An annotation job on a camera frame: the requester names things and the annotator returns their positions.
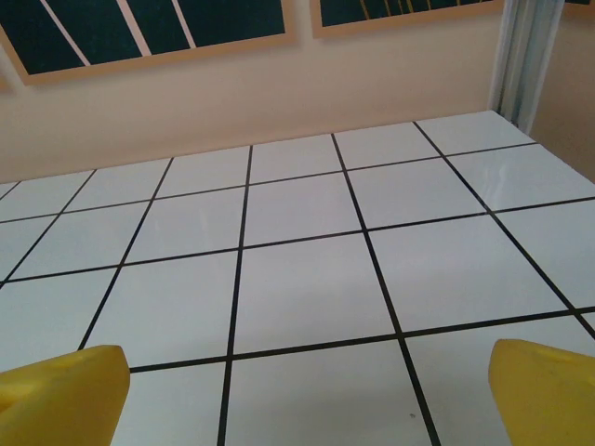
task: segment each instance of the white tile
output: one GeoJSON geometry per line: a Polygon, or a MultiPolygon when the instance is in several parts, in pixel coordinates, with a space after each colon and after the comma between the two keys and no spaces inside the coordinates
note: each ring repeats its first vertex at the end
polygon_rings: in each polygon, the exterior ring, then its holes
{"type": "Polygon", "coordinates": [[[244,190],[220,190],[154,202],[128,261],[237,247],[244,190]]]}
{"type": "Polygon", "coordinates": [[[595,195],[595,184],[538,145],[471,153],[450,161],[494,210],[595,195]]]}
{"type": "Polygon", "coordinates": [[[61,216],[14,277],[115,265],[147,204],[129,204],[61,216]]]}
{"type": "Polygon", "coordinates": [[[217,444],[225,364],[132,374],[112,446],[217,444]]]}
{"type": "Polygon", "coordinates": [[[368,228],[483,211],[443,160],[350,172],[368,228]]]}
{"type": "Polygon", "coordinates": [[[576,307],[595,305],[595,202],[529,209],[498,218],[576,307]]]}
{"type": "Polygon", "coordinates": [[[124,267],[89,338],[131,367],[225,355],[236,253],[124,267]]]}
{"type": "Polygon", "coordinates": [[[0,197],[2,197],[5,193],[7,193],[9,190],[11,190],[15,184],[16,183],[0,184],[0,197]]]}
{"type": "Polygon", "coordinates": [[[360,228],[343,174],[250,187],[245,244],[360,228]]]}
{"type": "Polygon", "coordinates": [[[171,164],[157,196],[243,186],[247,166],[247,147],[180,156],[171,164]]]}
{"type": "Polygon", "coordinates": [[[78,348],[114,271],[8,283],[0,291],[0,372],[78,348]]]}
{"type": "Polygon", "coordinates": [[[430,445],[397,341],[233,364],[228,446],[397,443],[430,445]]]}
{"type": "Polygon", "coordinates": [[[492,348],[501,338],[595,355],[595,342],[570,317],[408,339],[443,446],[510,445],[487,379],[492,348]]]}
{"type": "Polygon", "coordinates": [[[0,221],[57,214],[90,172],[22,181],[0,201],[0,221]]]}
{"type": "Polygon", "coordinates": [[[15,268],[53,219],[46,216],[0,224],[0,279],[15,268]]]}
{"type": "Polygon", "coordinates": [[[155,192],[168,162],[159,160],[100,169],[67,210],[148,200],[155,192]]]}
{"type": "Polygon", "coordinates": [[[348,169],[438,155],[412,123],[351,130],[336,138],[348,169]]]}
{"type": "Polygon", "coordinates": [[[445,155],[533,142],[495,111],[428,119],[418,124],[445,155]]]}
{"type": "Polygon", "coordinates": [[[235,352],[390,333],[363,235],[244,251],[235,352]]]}
{"type": "Polygon", "coordinates": [[[330,135],[258,144],[252,154],[250,182],[341,170],[330,135]]]}
{"type": "Polygon", "coordinates": [[[566,309],[489,216],[371,237],[405,331],[566,309]]]}

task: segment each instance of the yellow plastic part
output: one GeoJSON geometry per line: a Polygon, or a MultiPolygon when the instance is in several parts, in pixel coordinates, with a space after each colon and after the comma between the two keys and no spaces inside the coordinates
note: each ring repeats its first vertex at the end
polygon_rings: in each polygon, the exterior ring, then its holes
{"type": "Polygon", "coordinates": [[[595,445],[595,358],[499,340],[490,386],[514,446],[595,445]]]}
{"type": "Polygon", "coordinates": [[[108,446],[130,386],[121,348],[101,346],[0,374],[0,445],[108,446]]]}

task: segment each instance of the tiled floor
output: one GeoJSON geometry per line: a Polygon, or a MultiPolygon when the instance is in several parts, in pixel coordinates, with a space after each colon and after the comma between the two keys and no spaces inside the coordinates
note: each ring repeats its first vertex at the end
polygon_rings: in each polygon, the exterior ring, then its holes
{"type": "Polygon", "coordinates": [[[0,185],[0,370],[122,345],[113,444],[507,445],[595,355],[595,185],[492,112],[0,185]]]}

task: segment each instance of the cream wall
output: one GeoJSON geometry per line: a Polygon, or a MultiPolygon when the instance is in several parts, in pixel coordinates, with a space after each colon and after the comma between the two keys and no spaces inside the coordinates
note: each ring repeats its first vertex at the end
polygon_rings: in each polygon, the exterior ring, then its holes
{"type": "Polygon", "coordinates": [[[562,18],[531,136],[595,181],[595,20],[562,18]]]}
{"type": "Polygon", "coordinates": [[[0,94],[0,182],[486,110],[500,15],[0,94]]]}

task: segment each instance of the wooden frame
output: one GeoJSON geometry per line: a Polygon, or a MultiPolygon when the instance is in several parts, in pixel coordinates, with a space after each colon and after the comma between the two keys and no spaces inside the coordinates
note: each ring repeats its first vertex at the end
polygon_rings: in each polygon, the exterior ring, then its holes
{"type": "Polygon", "coordinates": [[[563,14],[568,19],[595,19],[595,0],[591,0],[589,5],[579,5],[577,3],[566,3],[563,14]]]}
{"type": "Polygon", "coordinates": [[[340,37],[356,33],[381,31],[397,26],[418,25],[439,20],[463,19],[466,17],[500,12],[504,7],[504,0],[493,0],[491,2],[464,5],[461,7],[444,7],[432,11],[422,11],[402,16],[323,26],[320,2],[321,0],[310,0],[312,31],[315,38],[340,37]]]}
{"type": "Polygon", "coordinates": [[[172,64],[186,60],[195,60],[210,58],[226,54],[236,54],[255,49],[270,48],[293,44],[297,41],[295,6],[294,0],[281,0],[283,9],[283,22],[285,33],[258,37],[255,39],[246,39],[226,44],[212,46],[201,46],[191,49],[181,49],[164,54],[156,54],[147,57],[117,60],[114,62],[100,63],[85,67],[70,68],[57,72],[42,72],[39,74],[28,74],[24,65],[20,61],[19,55],[8,40],[8,36],[0,26],[0,44],[6,50],[8,57],[12,61],[20,79],[25,85],[44,85],[55,84],[74,79],[86,79],[88,77],[101,76],[115,72],[126,72],[142,68],[155,67],[159,65],[172,64]]]}

